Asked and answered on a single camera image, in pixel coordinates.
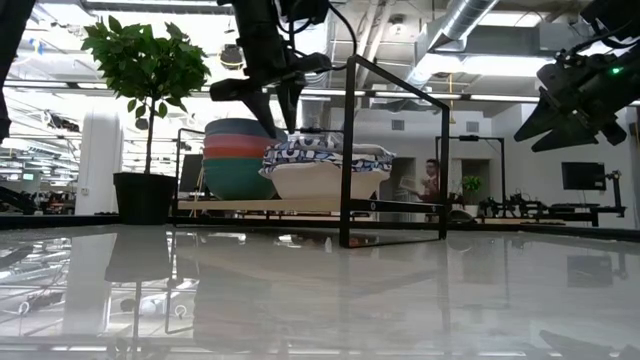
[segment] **stacked bowls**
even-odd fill
[[[278,130],[272,139],[256,120],[220,119],[205,127],[204,168],[209,191],[220,200],[269,200],[276,194],[271,180],[258,173],[267,147],[287,140]]]

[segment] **orange bowl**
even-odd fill
[[[231,146],[214,146],[204,149],[205,159],[217,158],[262,158],[264,149]]]
[[[246,148],[260,149],[260,151],[264,151],[267,146],[274,145],[279,142],[280,140],[277,139],[263,138],[259,136],[223,134],[207,136],[204,139],[204,147]]]

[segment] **white bowl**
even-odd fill
[[[277,165],[270,174],[282,199],[340,198],[342,168],[331,163],[294,163]],[[369,199],[389,172],[375,169],[351,173],[351,198]]]

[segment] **monitor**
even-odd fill
[[[202,169],[202,154],[184,156],[182,174],[180,175],[180,192],[192,193],[196,191],[200,169]]]
[[[562,185],[565,190],[607,190],[603,163],[563,162]]]

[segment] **doorway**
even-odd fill
[[[491,164],[489,160],[463,159],[462,177],[477,176],[480,179],[480,189],[475,194],[463,190],[462,196],[467,204],[477,205],[480,201],[491,196]]]
[[[378,199],[388,201],[410,201],[410,194],[407,190],[400,188],[400,181],[403,177],[416,177],[415,158],[395,158],[391,163],[391,174],[388,180],[380,183]],[[380,221],[411,221],[406,216],[411,214],[380,213]]]

